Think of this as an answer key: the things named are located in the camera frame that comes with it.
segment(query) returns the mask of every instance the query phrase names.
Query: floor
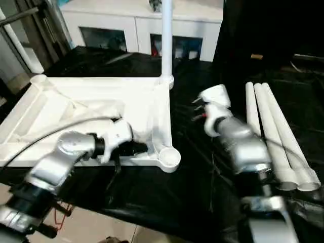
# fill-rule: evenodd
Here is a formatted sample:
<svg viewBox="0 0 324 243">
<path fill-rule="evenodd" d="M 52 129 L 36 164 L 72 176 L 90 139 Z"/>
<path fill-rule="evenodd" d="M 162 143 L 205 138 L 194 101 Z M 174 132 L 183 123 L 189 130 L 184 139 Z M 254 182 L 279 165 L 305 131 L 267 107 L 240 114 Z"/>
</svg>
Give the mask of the floor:
<svg viewBox="0 0 324 243">
<path fill-rule="evenodd" d="M 9 187 L 0 184 L 0 205 L 10 197 Z M 54 214 L 50 212 L 46 224 L 54 225 Z M 185 243 L 180 238 L 163 234 L 139 225 L 127 223 L 95 212 L 75 208 L 66 218 L 63 228 L 54 239 L 46 238 L 36 232 L 29 238 L 31 243 L 97 243 L 108 236 L 132 243 Z"/>
</svg>

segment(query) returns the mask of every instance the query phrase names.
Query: red wire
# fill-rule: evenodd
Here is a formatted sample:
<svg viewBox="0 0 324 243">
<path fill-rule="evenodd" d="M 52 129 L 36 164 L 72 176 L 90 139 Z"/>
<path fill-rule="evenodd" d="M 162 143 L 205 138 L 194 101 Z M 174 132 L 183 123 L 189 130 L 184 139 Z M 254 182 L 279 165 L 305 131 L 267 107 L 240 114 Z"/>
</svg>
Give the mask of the red wire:
<svg viewBox="0 0 324 243">
<path fill-rule="evenodd" d="M 70 204 L 68 204 L 67 207 L 66 207 L 66 209 L 67 210 L 70 210 L 72 207 L 73 206 L 70 207 Z M 64 214 L 61 223 L 58 223 L 57 216 L 56 216 L 56 212 L 57 212 L 57 210 L 54 209 L 54 222 L 57 225 L 57 227 L 56 227 L 57 230 L 61 230 L 63 228 L 63 224 L 64 224 L 64 221 L 65 221 L 66 215 Z"/>
</svg>

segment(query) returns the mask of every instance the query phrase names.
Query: white wall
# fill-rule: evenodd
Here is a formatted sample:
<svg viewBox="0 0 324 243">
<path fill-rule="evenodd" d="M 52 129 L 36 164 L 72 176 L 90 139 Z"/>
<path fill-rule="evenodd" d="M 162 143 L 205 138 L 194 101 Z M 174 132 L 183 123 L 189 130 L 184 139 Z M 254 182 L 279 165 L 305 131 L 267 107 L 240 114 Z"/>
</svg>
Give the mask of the white wall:
<svg viewBox="0 0 324 243">
<path fill-rule="evenodd" d="M 22 72 L 24 69 L 0 34 L 0 77 L 8 82 Z"/>
</svg>

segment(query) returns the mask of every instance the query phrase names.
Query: cabinet door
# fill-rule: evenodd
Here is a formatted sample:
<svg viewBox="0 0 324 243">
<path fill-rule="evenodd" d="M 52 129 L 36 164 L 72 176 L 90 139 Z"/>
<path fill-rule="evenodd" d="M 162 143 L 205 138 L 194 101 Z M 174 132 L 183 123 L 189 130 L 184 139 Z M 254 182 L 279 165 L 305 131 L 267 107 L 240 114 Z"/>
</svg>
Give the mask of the cabinet door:
<svg viewBox="0 0 324 243">
<path fill-rule="evenodd" d="M 173 20 L 172 27 L 174 37 L 201 38 L 200 60 L 213 61 L 221 23 Z M 151 37 L 162 33 L 161 19 L 136 18 L 136 29 L 139 52 L 152 54 Z"/>
<path fill-rule="evenodd" d="M 134 17 L 64 11 L 63 17 L 76 46 L 138 52 Z"/>
</svg>

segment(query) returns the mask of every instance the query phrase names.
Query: black cylinder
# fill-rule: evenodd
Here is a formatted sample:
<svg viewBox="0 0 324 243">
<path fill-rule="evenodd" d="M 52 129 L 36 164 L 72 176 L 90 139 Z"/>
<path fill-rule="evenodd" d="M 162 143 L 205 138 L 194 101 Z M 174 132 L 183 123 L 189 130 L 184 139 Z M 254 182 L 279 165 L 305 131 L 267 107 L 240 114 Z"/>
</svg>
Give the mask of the black cylinder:
<svg viewBox="0 0 324 243">
<path fill-rule="evenodd" d="M 239 197 L 271 196 L 273 174 L 268 172 L 242 172 L 235 176 Z"/>
<path fill-rule="evenodd" d="M 53 194 L 29 183 L 19 185 L 12 194 L 6 206 L 39 219 L 48 214 L 54 203 Z"/>
</svg>

